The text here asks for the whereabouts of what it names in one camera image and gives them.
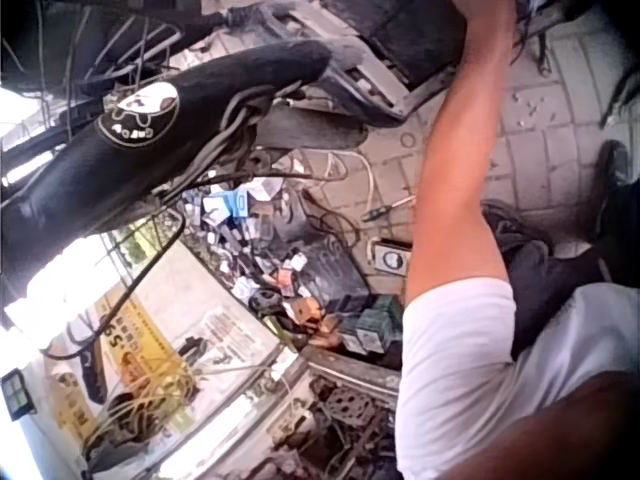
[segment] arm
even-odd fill
[[[426,142],[407,281],[411,302],[473,277],[507,280],[480,199],[500,118],[514,0],[454,0],[467,18],[458,74]]]

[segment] motorcycle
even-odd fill
[[[464,19],[448,0],[258,3],[209,15],[114,5],[36,1],[21,17],[35,27],[3,37],[3,56],[14,60],[5,61],[3,86],[67,106],[57,124],[3,153],[4,177],[64,145],[3,186],[3,307],[24,297],[33,276],[77,238],[170,209],[198,186],[282,176],[252,169],[256,152],[276,160],[300,147],[353,149],[366,127],[402,125],[447,88],[464,43]],[[518,42],[540,36],[542,46],[547,29],[588,6],[518,1]],[[77,13],[72,28],[51,20],[69,12]],[[251,31],[257,46],[177,73],[160,65],[220,29]],[[69,39],[66,61],[31,74],[60,31]],[[122,84],[133,93],[103,109],[103,97]],[[310,86],[341,113],[296,106]],[[88,100],[72,106],[72,91]],[[220,167],[229,173],[207,174]]]

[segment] logo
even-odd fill
[[[169,130],[178,115],[179,103],[178,91],[173,85],[154,83],[100,116],[98,128],[118,145],[143,147]]]

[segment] person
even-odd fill
[[[398,469],[407,480],[591,478],[604,466],[626,465],[615,456],[626,450],[620,445],[638,448],[631,440],[640,433],[633,423],[640,406],[640,292],[565,282],[571,285],[562,295],[554,288],[534,295],[543,301],[523,309],[535,313],[528,317],[535,325],[524,328],[526,338],[513,351],[514,287],[523,281],[510,284],[514,273],[505,259],[517,259],[532,236],[517,241],[523,227],[496,210],[483,212],[481,195],[512,55],[515,2],[454,3],[467,19],[467,36],[426,142],[418,187],[396,411]],[[626,187],[622,196],[637,204],[638,187]],[[624,201],[614,197],[605,202],[603,227],[618,225],[611,210]],[[494,236],[490,223],[494,231],[506,227]],[[603,237],[612,234],[607,228],[600,229]],[[620,242],[622,234],[613,233]],[[518,248],[505,250],[505,238]],[[534,243],[548,246],[544,238]],[[606,258],[609,250],[600,248],[558,270],[584,263],[588,281],[601,281],[606,268],[595,254]],[[629,248],[638,252],[637,244]],[[542,323],[545,299],[559,311]],[[523,295],[519,303],[520,310]]]

